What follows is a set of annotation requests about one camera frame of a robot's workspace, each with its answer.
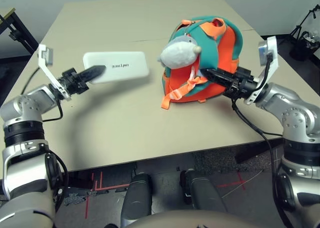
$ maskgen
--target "black stand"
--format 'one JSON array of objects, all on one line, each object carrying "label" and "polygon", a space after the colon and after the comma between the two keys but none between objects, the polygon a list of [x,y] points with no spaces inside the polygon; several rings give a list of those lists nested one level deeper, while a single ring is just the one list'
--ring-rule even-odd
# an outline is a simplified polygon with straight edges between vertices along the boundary
[{"label": "black stand", "polygon": [[20,42],[30,54],[33,54],[37,50],[39,43],[35,40],[15,12],[10,14],[6,19],[0,15],[0,20],[2,21],[2,23],[0,23],[0,34],[9,28],[11,30],[9,37],[14,41]]},{"label": "black stand", "polygon": [[298,31],[298,35],[297,35],[296,40],[295,40],[295,41],[297,42],[297,40],[299,39],[299,36],[300,36],[301,29],[302,29],[302,24],[305,22],[305,20],[307,19],[307,17],[308,17],[309,14],[311,14],[311,13],[313,13],[313,19],[316,19],[316,14],[315,14],[315,12],[316,12],[317,10],[320,10],[320,5],[319,5],[319,4],[317,4],[314,9],[309,10],[309,13],[305,16],[305,18],[302,20],[302,22],[301,22],[299,25],[297,25],[297,26],[295,27],[295,29],[292,30],[292,32],[291,32],[285,39],[283,39],[283,40],[279,43],[279,45],[281,45],[284,41],[288,40],[290,37],[292,37],[292,38],[294,39],[294,35],[295,35],[296,32]]}]

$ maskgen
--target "orange backpack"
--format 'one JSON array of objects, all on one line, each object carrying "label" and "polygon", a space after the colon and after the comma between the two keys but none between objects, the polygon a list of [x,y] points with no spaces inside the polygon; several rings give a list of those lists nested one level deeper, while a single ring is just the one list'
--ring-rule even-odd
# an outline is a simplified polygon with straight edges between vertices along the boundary
[{"label": "orange backpack", "polygon": [[[198,48],[194,49],[197,50],[195,54],[186,53],[193,47],[188,42]],[[226,19],[204,16],[183,20],[164,48],[163,58],[160,56],[161,64],[164,66],[162,85],[165,94],[161,107],[168,109],[170,102],[199,101],[202,103],[207,98],[223,93],[225,88],[208,82],[202,76],[201,69],[219,68],[234,73],[239,64],[242,45],[243,39],[239,29]],[[165,54],[170,55],[170,59],[174,59],[169,60],[174,68],[166,65],[165,58],[168,59],[168,57]],[[183,56],[182,60],[175,62],[178,55]],[[194,62],[180,67],[179,64],[185,64],[185,58],[190,59],[189,62],[193,60]]]}]

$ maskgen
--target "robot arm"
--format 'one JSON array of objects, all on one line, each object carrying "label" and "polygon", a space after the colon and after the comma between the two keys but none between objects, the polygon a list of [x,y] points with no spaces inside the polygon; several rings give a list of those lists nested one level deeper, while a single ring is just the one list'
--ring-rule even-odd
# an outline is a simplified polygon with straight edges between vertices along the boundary
[{"label": "robot arm", "polygon": [[259,47],[260,62],[272,57],[271,73],[262,72],[260,79],[239,67],[231,74],[222,70],[201,71],[209,80],[226,87],[224,95],[272,113],[283,126],[284,156],[275,178],[275,202],[293,214],[302,227],[320,225],[320,108],[303,101],[296,92],[270,83],[268,80],[278,67],[275,38]]},{"label": "robot arm", "polygon": [[105,70],[105,66],[93,66],[77,74],[70,69],[56,80],[47,68],[52,63],[52,51],[40,45],[38,57],[39,67],[51,84],[20,95],[0,109],[6,146],[2,152],[2,187],[9,200],[0,209],[1,227],[53,226],[57,206],[63,199],[58,196],[61,198],[55,210],[53,197],[67,176],[63,179],[57,156],[45,140],[42,114],[55,106],[60,108],[60,100],[69,100],[72,94],[87,90],[86,82]]}]

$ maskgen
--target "metal bracket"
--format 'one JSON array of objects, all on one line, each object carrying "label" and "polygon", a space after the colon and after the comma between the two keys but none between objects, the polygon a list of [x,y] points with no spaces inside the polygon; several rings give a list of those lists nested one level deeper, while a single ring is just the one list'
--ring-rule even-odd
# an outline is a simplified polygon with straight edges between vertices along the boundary
[{"label": "metal bracket", "polygon": [[49,66],[53,64],[53,50],[47,48],[44,44],[39,44],[38,50],[38,66],[50,79],[51,84],[63,95],[66,100],[69,101],[71,99],[71,96],[47,67],[47,65]]},{"label": "metal bracket", "polygon": [[[278,48],[277,48],[277,40],[275,36],[267,38],[266,41],[263,41],[259,43],[259,57],[260,57],[260,65],[263,66],[267,63],[267,54],[272,53],[273,61],[270,64],[269,72],[267,74],[267,78],[265,81],[265,85],[267,84],[268,80],[271,78],[271,76],[275,73],[277,68],[279,67],[278,63]],[[263,79],[265,77],[265,69],[261,72],[259,77],[255,80],[257,82],[257,87],[260,86]],[[263,87],[261,89],[254,91],[250,97],[245,99],[244,103],[247,105],[252,104],[256,98],[259,96],[260,92],[263,90]]]}]

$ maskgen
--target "gray wall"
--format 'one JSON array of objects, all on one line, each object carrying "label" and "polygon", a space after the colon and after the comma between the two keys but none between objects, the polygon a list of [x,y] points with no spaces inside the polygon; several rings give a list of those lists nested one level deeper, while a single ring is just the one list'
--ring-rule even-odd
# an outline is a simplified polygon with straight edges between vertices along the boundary
[{"label": "gray wall", "polygon": [[[54,22],[64,3],[88,0],[0,0],[0,8],[14,7],[38,41]],[[309,10],[311,0],[226,0],[260,35],[286,34]],[[7,35],[0,36],[0,58],[28,54]]]}]

